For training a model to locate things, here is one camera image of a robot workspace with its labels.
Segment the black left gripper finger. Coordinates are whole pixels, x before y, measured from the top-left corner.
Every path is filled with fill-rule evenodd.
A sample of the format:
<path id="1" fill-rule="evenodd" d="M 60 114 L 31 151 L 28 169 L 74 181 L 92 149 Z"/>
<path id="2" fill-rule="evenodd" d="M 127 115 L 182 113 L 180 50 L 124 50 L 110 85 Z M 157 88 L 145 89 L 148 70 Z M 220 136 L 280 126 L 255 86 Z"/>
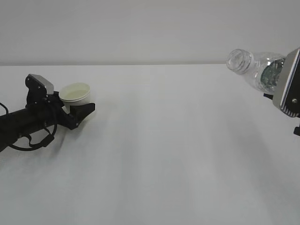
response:
<path id="1" fill-rule="evenodd" d="M 52 101 L 55 102 L 58 105 L 63 105 L 63 102 L 59 97 L 59 92 L 58 91 L 54 91 L 54 93 L 52 95 Z"/>
<path id="2" fill-rule="evenodd" d="M 88 103 L 84 105 L 71 105 L 70 114 L 78 123 L 83 123 L 91 120 L 96 112 L 96 104 Z"/>

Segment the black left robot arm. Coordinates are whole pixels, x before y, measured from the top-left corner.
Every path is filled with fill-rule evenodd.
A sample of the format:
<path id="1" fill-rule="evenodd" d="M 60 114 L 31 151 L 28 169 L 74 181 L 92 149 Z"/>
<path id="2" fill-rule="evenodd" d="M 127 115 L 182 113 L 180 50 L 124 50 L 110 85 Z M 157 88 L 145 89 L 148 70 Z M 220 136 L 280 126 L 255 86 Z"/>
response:
<path id="1" fill-rule="evenodd" d="M 30 102 L 19 111 L 0 117 L 0 150 L 10 147 L 19 151 L 33 151 L 47 147 L 53 140 L 58 126 L 70 130 L 77 128 L 96 109 L 95 103 L 71 106 L 70 112 L 63 110 L 59 93 Z M 39 143 L 31 143 L 31 134 L 45 130 L 47 136 Z"/>

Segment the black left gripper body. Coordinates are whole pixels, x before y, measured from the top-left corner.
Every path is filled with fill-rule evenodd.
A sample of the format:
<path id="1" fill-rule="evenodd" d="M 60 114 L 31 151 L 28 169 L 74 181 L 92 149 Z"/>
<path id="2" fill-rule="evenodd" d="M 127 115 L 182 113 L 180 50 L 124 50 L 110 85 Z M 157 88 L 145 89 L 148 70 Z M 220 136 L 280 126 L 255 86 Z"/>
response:
<path id="1" fill-rule="evenodd" d="M 62 107 L 63 105 L 53 102 L 52 95 L 42 102 L 26 105 L 26 108 L 44 127 L 61 125 L 68 129 L 77 128 L 76 119 L 72 115 L 67 114 Z"/>

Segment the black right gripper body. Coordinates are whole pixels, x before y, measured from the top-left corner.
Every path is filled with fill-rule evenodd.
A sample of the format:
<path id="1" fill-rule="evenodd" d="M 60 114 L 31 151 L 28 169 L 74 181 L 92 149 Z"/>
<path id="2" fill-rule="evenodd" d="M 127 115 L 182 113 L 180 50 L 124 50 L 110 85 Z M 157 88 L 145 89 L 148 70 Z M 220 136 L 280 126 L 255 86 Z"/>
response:
<path id="1" fill-rule="evenodd" d="M 269 95 L 269 94 L 263 94 L 263 96 L 265 97 L 265 98 L 268 98 L 268 99 L 270 99 L 270 100 L 273 100 L 273 95 Z M 299 136 L 300 135 L 300 127 L 298 126 L 298 127 L 295 127 L 295 129 L 294 129 L 294 132 L 293 132 L 295 135 L 297 135 L 297 136 Z"/>

